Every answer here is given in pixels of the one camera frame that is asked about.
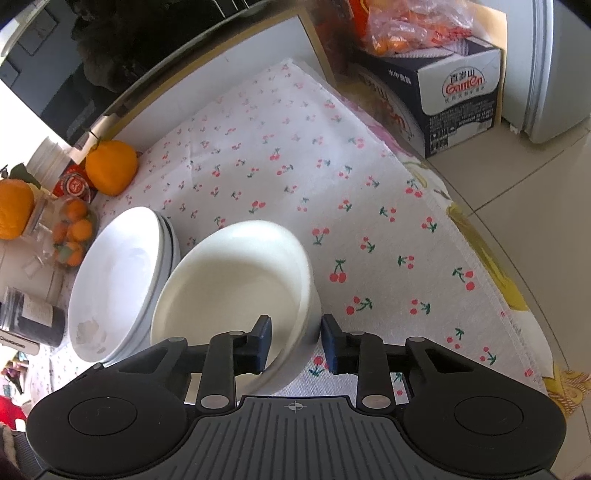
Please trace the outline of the silver refrigerator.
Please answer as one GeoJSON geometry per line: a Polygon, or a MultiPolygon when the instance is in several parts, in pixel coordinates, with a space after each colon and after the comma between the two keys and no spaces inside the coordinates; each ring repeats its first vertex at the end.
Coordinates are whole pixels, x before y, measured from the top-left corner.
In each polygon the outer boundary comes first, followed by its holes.
{"type": "Polygon", "coordinates": [[[590,117],[590,28],[560,1],[483,1],[506,14],[503,113],[535,144],[590,117]]]}

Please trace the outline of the cherry print tablecloth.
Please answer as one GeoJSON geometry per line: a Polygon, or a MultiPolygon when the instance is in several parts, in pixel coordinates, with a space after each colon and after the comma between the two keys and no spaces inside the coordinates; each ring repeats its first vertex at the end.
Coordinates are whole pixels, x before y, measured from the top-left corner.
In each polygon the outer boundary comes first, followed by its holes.
{"type": "Polygon", "coordinates": [[[535,389],[551,373],[541,328],[444,183],[303,64],[271,66],[191,115],[95,204],[104,222],[154,209],[183,254],[242,221],[280,224],[342,328],[423,336],[535,389]]]}

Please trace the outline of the plastic bag of oranges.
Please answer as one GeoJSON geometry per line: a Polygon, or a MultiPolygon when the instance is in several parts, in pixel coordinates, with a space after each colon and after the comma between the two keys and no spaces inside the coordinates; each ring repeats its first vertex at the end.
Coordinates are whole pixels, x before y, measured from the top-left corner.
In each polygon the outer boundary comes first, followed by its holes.
{"type": "Polygon", "coordinates": [[[378,57],[440,48],[472,35],[467,1],[369,1],[363,45],[378,57]]]}

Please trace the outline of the small white bowl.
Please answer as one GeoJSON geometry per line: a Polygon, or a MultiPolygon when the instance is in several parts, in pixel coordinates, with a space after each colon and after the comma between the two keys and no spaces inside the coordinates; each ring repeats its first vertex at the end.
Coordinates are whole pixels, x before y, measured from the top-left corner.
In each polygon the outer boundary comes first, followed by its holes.
{"type": "Polygon", "coordinates": [[[297,379],[315,352],[322,305],[314,277],[271,283],[263,315],[271,319],[270,353],[266,370],[252,383],[252,393],[273,395],[297,379]]]}

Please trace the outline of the wooden framed white shelf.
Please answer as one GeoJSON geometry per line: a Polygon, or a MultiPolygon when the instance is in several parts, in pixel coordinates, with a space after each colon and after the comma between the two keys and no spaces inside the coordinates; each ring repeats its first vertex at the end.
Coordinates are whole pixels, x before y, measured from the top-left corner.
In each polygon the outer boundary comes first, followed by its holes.
{"type": "Polygon", "coordinates": [[[287,58],[337,83],[307,6],[273,1],[163,64],[97,120],[83,146],[117,139],[142,152],[231,88],[287,58]]]}

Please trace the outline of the large cream bowl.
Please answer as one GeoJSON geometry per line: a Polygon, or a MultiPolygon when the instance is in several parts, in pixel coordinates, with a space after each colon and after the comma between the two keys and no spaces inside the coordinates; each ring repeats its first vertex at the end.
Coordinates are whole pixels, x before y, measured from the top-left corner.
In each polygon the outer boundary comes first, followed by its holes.
{"type": "MultiPolygon", "coordinates": [[[[239,222],[193,247],[160,293],[151,344],[183,337],[200,345],[216,334],[252,330],[263,315],[270,284],[280,281],[279,227],[263,220],[239,222]]],[[[259,375],[239,376],[238,394],[259,395],[252,393],[259,375]]]]}

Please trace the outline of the black microwave oven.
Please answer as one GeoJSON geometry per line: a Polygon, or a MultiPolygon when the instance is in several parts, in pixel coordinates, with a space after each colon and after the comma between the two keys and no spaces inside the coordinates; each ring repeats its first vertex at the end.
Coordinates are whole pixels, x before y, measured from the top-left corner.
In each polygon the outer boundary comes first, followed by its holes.
{"type": "Polygon", "coordinates": [[[5,1],[1,80],[73,145],[168,64],[263,1],[5,1]]]}

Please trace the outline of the glass jar of tangerines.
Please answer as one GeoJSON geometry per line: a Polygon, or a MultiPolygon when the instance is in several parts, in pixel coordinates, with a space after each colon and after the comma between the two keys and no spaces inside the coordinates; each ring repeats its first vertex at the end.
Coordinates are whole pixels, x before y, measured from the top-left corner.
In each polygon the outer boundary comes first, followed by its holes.
{"type": "Polygon", "coordinates": [[[98,217],[88,202],[74,196],[42,194],[37,200],[22,238],[32,249],[25,272],[42,267],[76,269],[98,231],[98,217]]]}

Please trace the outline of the large orange on jar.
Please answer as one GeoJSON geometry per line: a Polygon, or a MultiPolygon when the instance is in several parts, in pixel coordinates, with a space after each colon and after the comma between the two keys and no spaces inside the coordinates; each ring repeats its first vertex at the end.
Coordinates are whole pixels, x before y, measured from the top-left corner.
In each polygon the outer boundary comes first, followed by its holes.
{"type": "Polygon", "coordinates": [[[1,176],[0,236],[14,240],[22,235],[41,195],[40,183],[20,163],[1,176]]]}

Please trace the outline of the Ganten water carton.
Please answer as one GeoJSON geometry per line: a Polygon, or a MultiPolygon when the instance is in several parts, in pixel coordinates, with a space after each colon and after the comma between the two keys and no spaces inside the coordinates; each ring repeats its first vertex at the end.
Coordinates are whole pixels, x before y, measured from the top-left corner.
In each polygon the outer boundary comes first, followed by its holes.
{"type": "Polygon", "coordinates": [[[503,51],[482,39],[393,57],[358,50],[349,66],[384,102],[389,124],[424,158],[496,123],[503,51]]]}

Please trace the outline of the red cardboard box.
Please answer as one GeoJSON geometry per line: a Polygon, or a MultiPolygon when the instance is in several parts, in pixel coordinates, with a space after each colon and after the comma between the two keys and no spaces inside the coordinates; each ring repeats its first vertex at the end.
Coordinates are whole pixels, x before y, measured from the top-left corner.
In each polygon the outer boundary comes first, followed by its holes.
{"type": "Polygon", "coordinates": [[[312,1],[311,13],[318,38],[329,59],[341,61],[349,50],[363,48],[368,29],[370,1],[312,1]]]}

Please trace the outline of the blue patterned plate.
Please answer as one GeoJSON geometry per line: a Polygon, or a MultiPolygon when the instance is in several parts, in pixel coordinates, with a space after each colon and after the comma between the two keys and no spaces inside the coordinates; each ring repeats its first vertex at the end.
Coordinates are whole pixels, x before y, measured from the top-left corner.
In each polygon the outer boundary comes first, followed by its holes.
{"type": "Polygon", "coordinates": [[[156,304],[166,281],[180,261],[180,248],[171,224],[160,213],[156,212],[155,215],[160,222],[163,234],[163,260],[156,277],[156,284],[152,289],[145,312],[131,329],[129,338],[106,359],[107,364],[123,360],[150,346],[152,317],[156,304]]]}

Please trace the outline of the jar of black contents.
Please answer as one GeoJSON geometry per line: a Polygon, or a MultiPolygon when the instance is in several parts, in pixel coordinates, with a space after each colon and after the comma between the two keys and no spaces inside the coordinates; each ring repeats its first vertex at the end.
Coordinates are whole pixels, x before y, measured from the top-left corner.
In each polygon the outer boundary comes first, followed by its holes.
{"type": "Polygon", "coordinates": [[[65,312],[45,300],[8,287],[1,302],[1,329],[19,337],[59,347],[65,333],[65,312]]]}

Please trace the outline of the white kitchen appliance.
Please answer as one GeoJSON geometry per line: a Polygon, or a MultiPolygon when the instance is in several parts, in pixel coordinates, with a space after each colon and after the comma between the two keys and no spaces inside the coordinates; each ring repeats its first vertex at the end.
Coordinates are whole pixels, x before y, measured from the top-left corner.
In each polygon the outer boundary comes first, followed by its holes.
{"type": "Polygon", "coordinates": [[[54,259],[53,226],[58,222],[58,200],[42,192],[23,234],[1,241],[1,295],[8,287],[55,304],[65,270],[54,259]]]}

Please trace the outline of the pink floral undercloth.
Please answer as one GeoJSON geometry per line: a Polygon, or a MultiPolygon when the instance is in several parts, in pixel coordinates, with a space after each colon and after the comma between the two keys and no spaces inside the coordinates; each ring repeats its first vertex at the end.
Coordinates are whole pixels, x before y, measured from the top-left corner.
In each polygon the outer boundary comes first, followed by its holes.
{"type": "Polygon", "coordinates": [[[534,178],[569,148],[590,134],[577,125],[557,139],[534,145],[501,124],[431,160],[414,156],[409,144],[378,121],[370,129],[399,157],[421,185],[430,189],[438,204],[462,235],[502,293],[528,339],[550,397],[566,416],[590,408],[590,371],[572,370],[559,346],[541,296],[518,269],[498,235],[485,223],[484,211],[498,204],[518,186],[534,178]]]}

